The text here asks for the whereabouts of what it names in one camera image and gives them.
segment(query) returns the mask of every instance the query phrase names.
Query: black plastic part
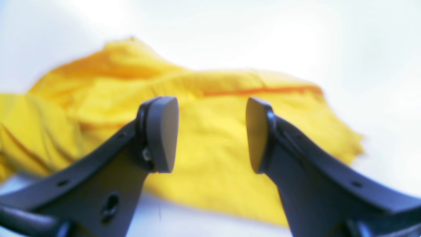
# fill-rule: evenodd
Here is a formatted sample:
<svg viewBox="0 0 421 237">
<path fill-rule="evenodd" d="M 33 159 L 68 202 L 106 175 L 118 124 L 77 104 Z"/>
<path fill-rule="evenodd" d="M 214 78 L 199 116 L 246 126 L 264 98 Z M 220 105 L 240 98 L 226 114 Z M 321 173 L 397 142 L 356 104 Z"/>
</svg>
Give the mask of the black plastic part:
<svg viewBox="0 0 421 237">
<path fill-rule="evenodd" d="M 174 166 L 178 120 L 175 97 L 143 103 L 134 121 L 83 159 L 0 196 L 0 225 L 31 237 L 124 237 L 147 175 Z M 152 160 L 144 156 L 149 147 Z"/>
<path fill-rule="evenodd" d="M 421 236 L 421 199 L 353 171 L 261 99 L 246 120 L 251 164 L 277 185 L 295 237 Z"/>
</svg>

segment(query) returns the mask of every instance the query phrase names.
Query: oval rubber tip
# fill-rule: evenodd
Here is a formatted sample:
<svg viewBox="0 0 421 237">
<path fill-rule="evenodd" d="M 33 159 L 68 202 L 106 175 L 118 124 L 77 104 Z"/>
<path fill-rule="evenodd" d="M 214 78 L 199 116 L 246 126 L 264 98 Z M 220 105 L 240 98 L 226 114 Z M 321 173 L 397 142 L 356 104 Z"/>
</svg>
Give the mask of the oval rubber tip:
<svg viewBox="0 0 421 237">
<path fill-rule="evenodd" d="M 179 104 L 175 97 L 152 102 L 146 120 L 148 147 L 159 173 L 171 173 L 176 159 L 179 131 Z"/>
<path fill-rule="evenodd" d="M 268 162 L 271 130 L 275 130 L 274 114 L 269 103 L 251 97 L 247 101 L 246 126 L 248 138 L 248 152 L 253 171 L 264 173 Z"/>
</svg>

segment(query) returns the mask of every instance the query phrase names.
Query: yellow cloth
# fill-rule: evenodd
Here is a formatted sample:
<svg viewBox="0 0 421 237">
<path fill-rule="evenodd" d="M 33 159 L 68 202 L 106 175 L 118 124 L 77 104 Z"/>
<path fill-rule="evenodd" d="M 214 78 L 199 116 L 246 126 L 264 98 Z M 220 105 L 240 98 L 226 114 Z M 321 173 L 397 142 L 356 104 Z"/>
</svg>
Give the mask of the yellow cloth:
<svg viewBox="0 0 421 237">
<path fill-rule="evenodd" d="M 287 225 L 276 186 L 250 165 L 251 96 L 345 163 L 362 152 L 361 136 L 315 84 L 269 71 L 196 72 L 128 39 L 54 69 L 25 95 L 0 95 L 0 178 L 68 166 L 133 120 L 143 101 L 163 95 L 179 100 L 176 163 L 172 174 L 150 175 L 144 189 L 180 204 Z"/>
</svg>

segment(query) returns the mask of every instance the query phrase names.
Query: white backdrop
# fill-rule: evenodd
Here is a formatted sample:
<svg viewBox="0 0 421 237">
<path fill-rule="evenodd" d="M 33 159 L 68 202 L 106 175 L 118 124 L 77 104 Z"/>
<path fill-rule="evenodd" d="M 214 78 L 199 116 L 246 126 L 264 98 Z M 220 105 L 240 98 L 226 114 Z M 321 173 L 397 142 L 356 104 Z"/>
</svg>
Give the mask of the white backdrop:
<svg viewBox="0 0 421 237">
<path fill-rule="evenodd" d="M 421 1 L 0 0 L 0 91 L 24 93 L 54 67 L 129 36 L 192 69 L 253 67 L 318 83 L 365 135 L 353 168 L 421 197 Z M 1 190 L 31 180 L 16 176 Z M 143 197 L 128 236 L 289 235 Z"/>
</svg>

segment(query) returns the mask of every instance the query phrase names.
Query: yellow fabric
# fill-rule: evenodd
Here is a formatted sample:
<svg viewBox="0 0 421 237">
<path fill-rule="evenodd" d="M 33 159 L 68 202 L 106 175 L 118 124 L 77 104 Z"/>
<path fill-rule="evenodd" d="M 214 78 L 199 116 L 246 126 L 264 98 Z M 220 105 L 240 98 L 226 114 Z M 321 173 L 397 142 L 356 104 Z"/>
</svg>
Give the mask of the yellow fabric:
<svg viewBox="0 0 421 237">
<path fill-rule="evenodd" d="M 361 136 L 313 83 L 259 70 L 192 71 L 128 39 L 54 69 L 25 95 L 0 96 L 0 178 L 68 166 L 133 120 L 143 101 L 163 95 L 179 100 L 176 163 L 172 174 L 150 175 L 144 189 L 180 204 L 287 225 L 275 185 L 249 162 L 251 96 L 345 163 L 362 152 Z"/>
</svg>

